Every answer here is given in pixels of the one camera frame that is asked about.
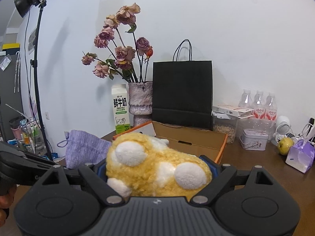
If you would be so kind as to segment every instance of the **triangular cutout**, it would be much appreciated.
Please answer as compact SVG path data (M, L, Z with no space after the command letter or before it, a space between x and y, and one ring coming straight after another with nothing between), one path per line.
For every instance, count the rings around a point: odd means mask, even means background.
M272 185L273 182L270 181L270 179L265 175L264 172L258 172L256 177L256 184L267 184Z
M59 184L58 172L52 172L43 182L43 185L49 184Z

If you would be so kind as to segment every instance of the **metal screw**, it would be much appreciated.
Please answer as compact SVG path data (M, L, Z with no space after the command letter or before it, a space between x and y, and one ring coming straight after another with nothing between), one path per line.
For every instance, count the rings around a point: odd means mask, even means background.
M106 201L110 204L118 204L122 201L122 198L117 195L112 195L106 198Z
M206 196L197 195L193 197L193 202L198 204L204 204L208 201L208 198Z

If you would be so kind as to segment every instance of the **green label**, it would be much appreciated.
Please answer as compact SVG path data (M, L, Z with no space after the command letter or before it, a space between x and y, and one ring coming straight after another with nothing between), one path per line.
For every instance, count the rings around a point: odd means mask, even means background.
M124 125L117 125L116 127L116 133L120 134L124 131L130 130L130 124L124 124Z
M122 113L127 113L127 111L116 112L116 114L122 114Z

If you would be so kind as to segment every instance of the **hand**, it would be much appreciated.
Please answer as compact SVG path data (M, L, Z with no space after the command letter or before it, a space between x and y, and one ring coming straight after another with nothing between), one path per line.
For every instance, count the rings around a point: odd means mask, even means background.
M7 195L0 196L0 227L5 224L5 220L7 219L7 214L3 209L8 209L12 205L16 189L15 185L9 190Z

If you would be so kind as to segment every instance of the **stuffed animal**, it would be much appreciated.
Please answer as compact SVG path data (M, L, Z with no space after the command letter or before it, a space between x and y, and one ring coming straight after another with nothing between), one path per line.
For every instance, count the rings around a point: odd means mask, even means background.
M186 196L189 201L211 182L211 171L198 157L167 144L141 133L119 136L107 154L107 184L123 197Z

